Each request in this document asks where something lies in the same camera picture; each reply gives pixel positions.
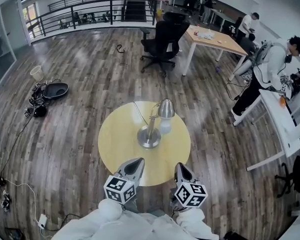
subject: wooden floor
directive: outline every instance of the wooden floor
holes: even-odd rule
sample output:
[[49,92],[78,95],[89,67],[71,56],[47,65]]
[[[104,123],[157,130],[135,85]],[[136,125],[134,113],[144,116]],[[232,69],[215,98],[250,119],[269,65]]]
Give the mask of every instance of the wooden floor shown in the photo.
[[[187,165],[209,194],[202,206],[205,223],[222,237],[234,230],[248,240],[276,239],[291,222],[287,211],[300,196],[291,192],[277,199],[282,185],[274,175],[282,173],[282,162],[291,169],[295,155],[246,171],[247,166],[277,153],[280,145],[268,116],[256,125],[246,119],[233,126],[230,109],[234,102],[225,89],[236,65],[232,54],[224,52],[216,62],[216,49],[197,46],[184,77],[181,71],[190,48],[185,35],[179,42],[182,52],[175,58],[175,69],[162,79],[157,65],[140,73],[147,63],[146,59],[140,61],[144,53],[141,39],[138,29],[117,28],[70,33],[29,47],[0,84],[0,171],[16,135],[28,121],[24,107],[35,84],[30,70],[41,65],[45,79],[68,83],[69,93],[48,108],[45,118],[31,120],[2,173],[4,178],[33,187],[36,218],[46,214],[49,229],[60,226],[68,213],[85,216],[105,198],[103,185],[109,172],[98,154],[97,142],[105,118],[123,104],[168,97],[190,133]],[[125,53],[116,51],[118,44]],[[228,88],[232,97],[241,92],[240,87]],[[170,180],[143,187],[138,193],[138,209],[162,209],[171,214],[169,192],[174,186]],[[8,184],[6,189],[12,198],[11,212],[0,208],[0,235],[6,239],[4,227],[9,227],[21,229],[26,239],[40,239],[33,193],[26,186]]]

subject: white trash bin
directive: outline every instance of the white trash bin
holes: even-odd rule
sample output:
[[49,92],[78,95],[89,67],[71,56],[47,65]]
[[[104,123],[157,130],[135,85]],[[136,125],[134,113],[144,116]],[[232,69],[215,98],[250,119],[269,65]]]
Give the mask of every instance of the white trash bin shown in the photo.
[[35,66],[31,71],[30,75],[36,80],[37,82],[42,81],[44,79],[44,73],[41,69],[41,66]]

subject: black pants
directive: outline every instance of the black pants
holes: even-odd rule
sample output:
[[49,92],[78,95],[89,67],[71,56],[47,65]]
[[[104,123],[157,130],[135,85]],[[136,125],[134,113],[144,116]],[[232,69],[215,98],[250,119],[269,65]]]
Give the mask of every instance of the black pants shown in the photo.
[[240,45],[241,39],[244,38],[245,36],[246,34],[238,29],[238,35],[236,36],[236,42],[238,45]]
[[243,92],[241,97],[238,99],[236,104],[233,107],[233,112],[241,116],[241,113],[246,110],[247,107],[249,107],[254,101],[258,98],[260,95],[259,89],[265,89],[263,88],[260,83],[258,82],[256,76],[254,73],[252,73],[252,80],[250,83],[250,86]]

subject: orange object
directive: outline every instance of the orange object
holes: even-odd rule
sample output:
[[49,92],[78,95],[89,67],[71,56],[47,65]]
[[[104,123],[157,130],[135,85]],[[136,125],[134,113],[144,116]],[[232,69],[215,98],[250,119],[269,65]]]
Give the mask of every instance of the orange object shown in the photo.
[[287,105],[286,100],[285,100],[284,97],[280,97],[279,103],[280,103],[280,106],[281,106],[282,108],[285,108],[286,105]]

